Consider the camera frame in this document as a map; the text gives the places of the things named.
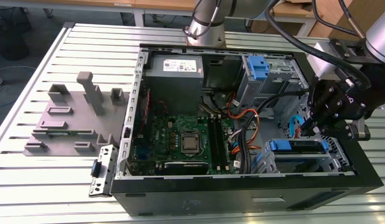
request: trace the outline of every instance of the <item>wooden table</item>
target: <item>wooden table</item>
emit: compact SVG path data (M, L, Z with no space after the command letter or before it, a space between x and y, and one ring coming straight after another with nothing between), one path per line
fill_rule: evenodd
M194 0L135 0L135 25L143 25L143 14L191 15ZM296 36L307 36L315 25L312 12L300 9L300 4L283 2L274 7L274 18L279 22L302 23ZM266 20L263 15L252 20Z
M132 13L135 26L143 27L144 14L190 16L194 2L194 0L0 0L0 6ZM302 23L298 36L307 36L315 24L312 13L300 9L300 4L288 2L274 7L274 18L279 22ZM258 16L252 20L264 20L264 17Z

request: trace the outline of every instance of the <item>white label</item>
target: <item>white label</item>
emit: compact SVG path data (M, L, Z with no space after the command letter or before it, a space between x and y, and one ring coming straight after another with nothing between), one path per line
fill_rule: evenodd
M238 106L239 105L239 102L236 102L234 99L231 100L231 103Z
M236 160L234 160L234 167L235 167L235 168L240 168L240 162L236 161Z
M114 6L125 6L125 7L131 7L130 4L122 4L122 3L114 3Z
M162 62L163 71L196 72L196 62L194 60L166 59Z

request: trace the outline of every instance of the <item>blue latch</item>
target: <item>blue latch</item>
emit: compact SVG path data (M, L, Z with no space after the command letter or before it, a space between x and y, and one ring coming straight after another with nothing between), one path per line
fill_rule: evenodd
M264 80L268 75L268 64L262 56L248 56L248 66L254 80Z
M328 151L328 144L323 140L322 140L322 146L323 146L323 151L327 152Z
M284 150L291 150L291 145L288 143L288 140L272 140L270 142L270 147L271 150L276 150L276 151L284 151Z

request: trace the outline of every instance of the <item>metal bracket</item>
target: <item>metal bracket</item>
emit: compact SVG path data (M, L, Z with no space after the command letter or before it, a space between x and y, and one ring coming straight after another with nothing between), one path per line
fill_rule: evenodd
M93 162L89 197L111 197L110 185L114 176L117 153L118 148L114 145L101 147L98 159Z
M367 126L364 125L364 119L360 118L359 120L352 120L352 123L350 124L352 127L352 135L354 139L356 140L370 140L370 131Z

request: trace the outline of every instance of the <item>metal table surface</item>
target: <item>metal table surface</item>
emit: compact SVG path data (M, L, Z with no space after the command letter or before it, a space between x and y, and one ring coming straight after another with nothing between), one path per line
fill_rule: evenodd
M226 33L230 48L296 50L279 36ZM303 38L308 45L322 40ZM167 28L75 24L62 28L33 77L0 128L0 224L1 223L378 223L385 224L385 186L348 196L326 206L296 212L130 217L114 198L89 198L94 157L25 157L30 136L49 97L51 84L82 90L79 71L94 74L101 91L129 91L139 43L184 44L182 32ZM366 121L371 140L360 142L385 183L385 110Z

